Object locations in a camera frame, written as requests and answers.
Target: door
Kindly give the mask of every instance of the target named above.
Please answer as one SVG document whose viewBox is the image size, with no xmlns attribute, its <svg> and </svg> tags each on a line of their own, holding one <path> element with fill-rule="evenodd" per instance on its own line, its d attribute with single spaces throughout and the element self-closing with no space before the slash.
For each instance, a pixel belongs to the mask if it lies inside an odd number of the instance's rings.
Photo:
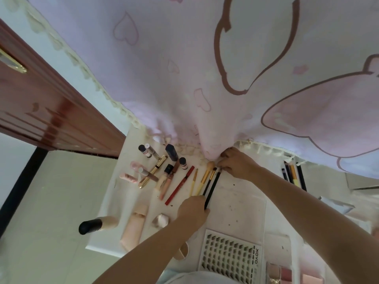
<svg viewBox="0 0 379 284">
<path fill-rule="evenodd" d="M 1 132 L 42 148 L 119 156 L 125 135 L 2 20 L 0 61 Z"/>
</svg>

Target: red eyeliner pen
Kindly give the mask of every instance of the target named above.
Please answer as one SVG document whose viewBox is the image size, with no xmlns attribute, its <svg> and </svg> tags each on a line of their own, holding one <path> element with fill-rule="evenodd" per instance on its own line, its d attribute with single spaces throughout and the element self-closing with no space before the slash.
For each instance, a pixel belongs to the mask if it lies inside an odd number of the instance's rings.
<svg viewBox="0 0 379 284">
<path fill-rule="evenodd" d="M 164 203 L 165 205 L 169 205 L 171 200 L 173 200 L 175 194 L 178 193 L 179 189 L 182 188 L 183 184 L 186 182 L 187 178 L 191 175 L 193 169 L 195 167 L 194 166 L 191 166 L 191 168 L 189 169 L 189 171 L 187 172 L 187 175 L 182 179 L 182 181 L 179 183 L 179 185 L 175 188 L 175 190 L 173 191 L 173 193 L 170 195 L 170 197 L 166 200 L 166 202 Z"/>
</svg>

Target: white shirt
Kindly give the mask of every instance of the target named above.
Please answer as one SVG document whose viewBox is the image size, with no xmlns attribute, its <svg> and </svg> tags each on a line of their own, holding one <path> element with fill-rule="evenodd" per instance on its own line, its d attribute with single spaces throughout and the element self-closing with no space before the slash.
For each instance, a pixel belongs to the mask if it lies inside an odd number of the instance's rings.
<svg viewBox="0 0 379 284">
<path fill-rule="evenodd" d="M 236 282 L 217 273 L 196 271 L 179 273 L 165 284 L 235 284 Z"/>
</svg>

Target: gold door handle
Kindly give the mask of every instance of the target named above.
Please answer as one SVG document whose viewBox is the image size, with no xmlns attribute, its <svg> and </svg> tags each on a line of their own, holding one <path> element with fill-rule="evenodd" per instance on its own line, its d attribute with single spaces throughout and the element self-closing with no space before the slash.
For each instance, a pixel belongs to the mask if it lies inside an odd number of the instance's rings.
<svg viewBox="0 0 379 284">
<path fill-rule="evenodd" d="M 10 55 L 8 55 L 6 52 L 4 52 L 2 49 L 0 49 L 0 61 L 5 63 L 8 67 L 25 74 L 28 70 L 26 67 L 21 65 L 18 61 L 16 61 L 14 58 L 12 58 Z"/>
</svg>

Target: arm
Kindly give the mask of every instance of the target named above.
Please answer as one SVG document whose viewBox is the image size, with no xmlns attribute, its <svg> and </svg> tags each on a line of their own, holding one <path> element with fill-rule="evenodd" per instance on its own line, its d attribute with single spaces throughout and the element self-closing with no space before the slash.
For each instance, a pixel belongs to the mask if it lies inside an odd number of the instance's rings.
<svg viewBox="0 0 379 284">
<path fill-rule="evenodd" d="M 341 283 L 375 283 L 379 242 L 347 217 L 297 186 L 260 167 L 236 148 L 219 166 L 254 183 L 333 270 Z"/>
<path fill-rule="evenodd" d="M 177 218 L 113 264 L 93 284 L 156 283 L 184 242 L 206 221 L 205 197 L 183 201 Z"/>
</svg>

